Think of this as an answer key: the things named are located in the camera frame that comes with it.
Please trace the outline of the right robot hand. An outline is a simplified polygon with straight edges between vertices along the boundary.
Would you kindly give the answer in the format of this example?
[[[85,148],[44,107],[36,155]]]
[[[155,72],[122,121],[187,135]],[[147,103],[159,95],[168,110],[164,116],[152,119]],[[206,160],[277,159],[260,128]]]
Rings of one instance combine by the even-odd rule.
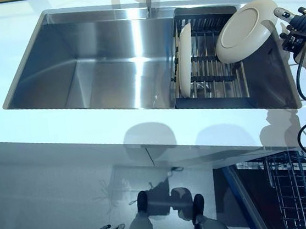
[[[285,8],[275,8],[274,15],[285,21],[287,26],[285,27],[284,33],[286,32],[299,32],[306,35],[306,8],[299,7],[298,12],[300,15],[294,14]]]

